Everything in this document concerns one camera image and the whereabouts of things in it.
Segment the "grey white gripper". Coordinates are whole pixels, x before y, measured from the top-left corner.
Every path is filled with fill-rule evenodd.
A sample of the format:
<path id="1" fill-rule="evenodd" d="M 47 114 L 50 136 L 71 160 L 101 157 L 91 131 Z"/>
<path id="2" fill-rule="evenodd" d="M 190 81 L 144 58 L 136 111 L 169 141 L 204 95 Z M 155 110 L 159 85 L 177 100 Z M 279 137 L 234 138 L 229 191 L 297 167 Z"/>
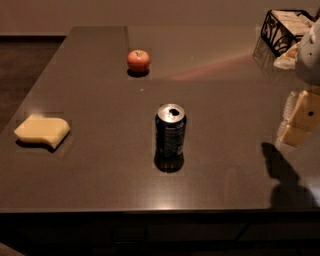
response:
<path id="1" fill-rule="evenodd" d="M 320 19 L 299 42 L 295 70 L 308 84 L 320 86 Z M 277 132 L 280 143 L 297 147 L 320 125 L 320 95 L 309 90 L 291 91 Z"/>

